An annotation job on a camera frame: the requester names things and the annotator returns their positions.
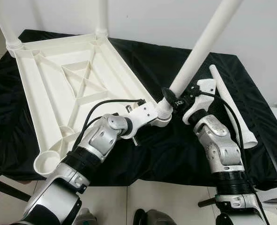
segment white wall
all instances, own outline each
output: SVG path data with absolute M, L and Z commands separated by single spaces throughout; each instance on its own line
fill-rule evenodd
M 25 28 L 93 32 L 97 0 L 6 0 L 17 34 Z M 158 45 L 192 48 L 220 0 L 109 0 L 109 32 Z M 21 7 L 17 15 L 14 9 Z M 245 0 L 212 49 L 236 54 L 256 85 L 277 101 L 277 0 Z

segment black chair leg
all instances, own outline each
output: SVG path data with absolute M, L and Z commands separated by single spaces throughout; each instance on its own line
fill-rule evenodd
M 208 206 L 208 205 L 213 205 L 213 204 L 215 204 L 215 198 L 210 198 L 210 199 L 198 202 L 198 206 L 200 208 Z
M 31 196 L 0 181 L 0 192 L 27 202 Z

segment wire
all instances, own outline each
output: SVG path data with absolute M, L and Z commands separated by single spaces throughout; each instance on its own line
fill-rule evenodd
M 85 122 L 83 124 L 82 130 L 80 132 L 80 134 L 78 135 L 77 139 L 75 140 L 75 143 L 73 145 L 72 150 L 75 150 L 76 147 L 78 146 L 78 144 L 80 143 L 80 141 L 83 138 L 84 132 L 86 131 L 86 129 L 93 123 L 95 122 L 97 119 L 95 118 L 94 120 L 92 120 L 89 124 L 88 121 L 90 120 L 90 117 L 92 115 L 92 113 L 95 111 L 96 108 L 98 108 L 100 105 L 105 104 L 105 103 L 111 103 L 111 102 L 141 102 L 144 101 L 143 99 L 110 99 L 110 100 L 105 100 L 102 102 L 97 103 L 94 107 L 92 107 L 92 109 L 90 110 L 90 112 L 88 113 Z
M 250 186 L 250 188 L 251 188 L 253 194 L 255 195 L 255 197 L 256 197 L 256 199 L 257 199 L 259 208 L 260 208 L 260 210 L 261 210 L 261 212 L 262 212 L 262 214 L 263 214 L 263 217 L 264 217 L 264 220 L 265 220 L 266 224 L 267 224 L 267 225 L 270 225 L 270 223 L 269 223 L 269 221 L 268 221 L 268 219 L 267 219 L 267 217 L 266 217 L 266 215 L 265 215 L 265 213 L 264 213 L 264 210 L 263 210 L 263 206 L 262 206 L 262 204 L 261 204 L 261 201 L 260 201 L 260 199 L 259 199 L 259 197 L 258 197 L 258 195 L 257 195 L 257 193 L 256 193 L 256 191 L 255 191 L 255 189 L 254 189 L 254 187 L 253 187 L 251 181 L 250 181 L 249 175 L 248 175 L 248 173 L 247 173 L 247 158 L 246 158 L 246 155 L 245 155 L 245 152 L 244 152 L 245 149 L 244 149 L 243 140 L 242 140 L 242 132 L 241 132 L 240 123 L 239 123 L 239 121 L 238 121 L 238 119 L 237 119 L 237 117 L 236 117 L 236 115 L 235 115 L 235 112 L 234 112 L 233 109 L 229 106 L 229 104 L 228 104 L 225 100 L 223 100 L 220 96 L 215 95 L 215 94 L 210 94 L 210 93 L 207 93 L 207 92 L 203 92 L 203 91 L 199 91 L 199 94 L 201 94 L 201 95 L 207 95 L 207 96 L 210 96 L 210 97 L 213 97 L 213 98 L 219 100 L 220 102 L 222 102 L 222 103 L 227 107 L 227 109 L 228 109 L 228 110 L 230 111 L 230 113 L 232 114 L 232 116 L 233 116 L 233 118 L 234 118 L 234 120 L 235 120 L 237 129 L 238 129 L 238 135 L 239 135 L 239 139 L 240 139 L 240 142 L 239 142 L 240 151 L 241 151 L 241 154 L 242 154 L 242 156 L 243 156 L 243 161 L 245 162 L 244 167 L 245 167 L 246 177 L 247 177 L 247 180 L 246 180 L 246 181 L 248 182 L 248 184 L 249 184 L 249 186 Z

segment white plastic tube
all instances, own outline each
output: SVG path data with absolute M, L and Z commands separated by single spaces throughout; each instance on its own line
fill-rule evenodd
M 6 4 L 6 1 L 0 0 L 0 29 L 6 39 L 6 48 L 8 49 L 10 55 L 15 58 L 14 50 L 21 49 L 22 42 L 15 35 L 5 17 L 5 14 L 2 12 L 2 4 Z
M 173 91 L 177 98 L 183 93 L 201 64 L 205 61 L 213 44 L 224 31 L 241 2 L 242 0 L 223 0 L 221 2 L 170 86 L 170 90 Z M 172 107 L 163 99 L 157 107 L 157 112 L 158 116 L 163 116 L 161 119 L 166 120 L 171 116 Z
M 217 68 L 215 65 L 210 65 L 209 66 L 210 72 L 212 74 L 212 77 L 216 80 L 216 84 L 217 84 L 217 90 L 219 92 L 220 97 L 226 102 L 228 103 L 228 105 L 233 109 L 239 123 L 240 123 L 240 127 L 241 127 L 241 133 L 242 133 L 242 140 L 243 140 L 243 144 L 244 144 L 244 148 L 245 149 L 249 149 L 252 148 L 254 146 L 257 145 L 258 141 L 255 137 L 255 135 L 247 128 L 247 125 L 245 123 L 245 121 L 243 120 L 236 104 L 234 103 L 221 75 L 219 74 Z M 226 111 L 228 113 L 228 116 L 231 120 L 231 123 L 233 125 L 233 128 L 236 132 L 236 140 L 240 141 L 239 138 L 239 134 L 238 134 L 238 128 L 235 122 L 235 119 L 233 118 L 232 114 L 230 113 L 230 111 L 226 108 Z
M 98 22 L 96 34 L 98 37 L 108 36 L 108 1 L 98 0 Z

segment black tablecloth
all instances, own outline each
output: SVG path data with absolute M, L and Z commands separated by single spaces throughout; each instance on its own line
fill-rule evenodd
M 25 30 L 23 42 L 69 35 Z M 169 87 L 190 50 L 109 38 L 125 62 L 156 101 L 161 87 Z M 261 188 L 277 183 L 277 120 L 256 85 L 235 55 L 210 53 L 194 79 L 211 78 L 214 63 L 258 145 L 245 150 L 248 172 Z M 235 133 L 225 112 L 214 101 L 209 112 Z M 141 146 L 131 140 L 118 141 L 101 165 L 92 185 L 130 185 L 137 179 L 186 185 L 213 185 L 202 146 L 191 126 L 173 117 L 164 127 L 143 127 Z M 0 174 L 15 180 L 42 179 L 33 170 L 39 149 L 27 100 L 15 59 L 6 53 L 0 60 Z

